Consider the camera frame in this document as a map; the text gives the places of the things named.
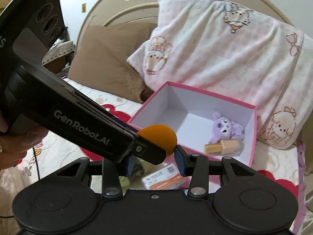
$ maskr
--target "human hand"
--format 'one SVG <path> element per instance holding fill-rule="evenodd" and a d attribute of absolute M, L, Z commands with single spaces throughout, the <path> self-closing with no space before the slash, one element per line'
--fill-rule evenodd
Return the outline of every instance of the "human hand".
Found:
<path fill-rule="evenodd" d="M 7 123 L 0 116 L 0 132 L 6 132 L 7 130 Z M 47 134 L 48 130 L 46 128 L 36 126 L 25 135 L 0 136 L 0 170 L 16 165 L 18 160 L 26 156 L 27 150 L 39 144 Z"/>

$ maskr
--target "camera lens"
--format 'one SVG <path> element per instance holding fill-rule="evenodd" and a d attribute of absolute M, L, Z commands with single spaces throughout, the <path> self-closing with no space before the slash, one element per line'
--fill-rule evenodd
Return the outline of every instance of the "camera lens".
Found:
<path fill-rule="evenodd" d="M 52 32 L 52 34 L 50 35 L 50 40 L 53 40 L 53 39 L 57 36 L 57 34 L 59 33 L 59 31 L 60 31 L 60 27 L 56 28 L 56 29 Z"/>
<path fill-rule="evenodd" d="M 37 15 L 37 22 L 40 23 L 44 21 L 50 14 L 52 10 L 52 4 L 48 4 L 41 9 L 41 11 Z"/>
<path fill-rule="evenodd" d="M 49 21 L 45 24 L 43 28 L 43 32 L 48 33 L 55 26 L 57 21 L 58 21 L 57 16 L 53 16 L 51 19 L 49 19 Z"/>

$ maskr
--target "open box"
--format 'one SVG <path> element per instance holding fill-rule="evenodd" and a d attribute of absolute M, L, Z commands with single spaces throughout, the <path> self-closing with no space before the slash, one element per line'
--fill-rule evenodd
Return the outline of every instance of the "open box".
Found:
<path fill-rule="evenodd" d="M 212 136 L 214 111 L 245 127 L 243 151 L 228 156 L 251 167 L 256 141 L 256 107 L 251 104 L 199 88 L 166 82 L 128 123 L 138 130 L 154 124 L 167 125 L 176 132 L 178 144 L 188 154 L 205 154 L 210 159 L 221 160 L 221 155 L 204 152 L 204 145 Z M 173 162 L 173 155 L 165 162 Z"/>

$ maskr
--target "black cable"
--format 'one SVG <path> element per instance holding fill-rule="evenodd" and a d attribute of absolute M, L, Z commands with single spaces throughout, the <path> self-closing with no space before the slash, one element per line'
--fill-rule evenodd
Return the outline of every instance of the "black cable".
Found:
<path fill-rule="evenodd" d="M 32 148 L 32 152 L 34 153 L 34 157 L 35 157 L 35 162 L 36 162 L 36 168 L 37 168 L 38 180 L 40 180 L 40 174 L 39 174 L 38 161 L 37 161 L 37 156 L 36 156 L 36 153 L 35 153 L 35 148 L 34 148 L 34 147 Z M 8 217 L 3 217 L 3 216 L 0 216 L 0 218 L 2 218 L 2 219 L 9 219 L 9 218 L 14 218 L 14 216 L 8 216 Z"/>
<path fill-rule="evenodd" d="M 14 216 L 8 216 L 8 217 L 3 217 L 3 216 L 0 216 L 0 218 L 3 218 L 3 219 L 9 219 L 9 218 L 13 218 Z"/>
<path fill-rule="evenodd" d="M 34 147 L 32 147 L 32 152 L 34 153 L 34 157 L 35 157 L 35 162 L 36 162 L 36 168 L 37 168 L 38 180 L 40 180 L 40 174 L 39 174 L 38 161 L 37 161 L 37 156 L 36 156 L 36 153 L 35 153 L 35 148 L 34 148 Z"/>

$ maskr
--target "bed sheet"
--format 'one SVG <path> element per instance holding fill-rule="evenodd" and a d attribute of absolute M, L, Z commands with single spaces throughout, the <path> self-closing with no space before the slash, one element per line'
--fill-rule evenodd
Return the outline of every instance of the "bed sheet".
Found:
<path fill-rule="evenodd" d="M 69 79 L 65 79 L 65 81 L 125 122 L 141 107 L 139 103 L 113 94 L 80 85 Z M 300 174 L 299 176 L 299 163 L 303 162 L 304 165 L 302 156 L 304 148 L 304 144 L 299 144 L 298 146 L 292 145 L 286 150 L 279 150 L 257 141 L 255 156 L 252 162 L 253 169 L 289 189 L 298 198 L 300 206 L 302 203 L 304 205 L 304 193 L 303 196 L 301 195 L 301 191 L 302 189 L 304 191 L 304 188 L 301 186 L 303 175 Z M 41 178 L 79 157 L 88 156 L 91 160 L 99 158 L 53 132 L 49 132 L 47 137 L 35 147 L 35 153 Z M 28 151 L 27 156 L 18 165 L 18 168 L 22 173 L 22 180 L 25 186 L 37 181 L 37 169 L 32 149 Z M 209 186 L 210 192 L 215 192 L 219 188 L 218 177 L 212 177 Z M 101 192 L 100 176 L 93 177 L 91 188 L 95 192 Z M 302 209 L 302 212 L 299 211 L 298 217 L 292 226 L 293 231 L 297 231 L 300 228 L 304 215 L 305 209 Z"/>

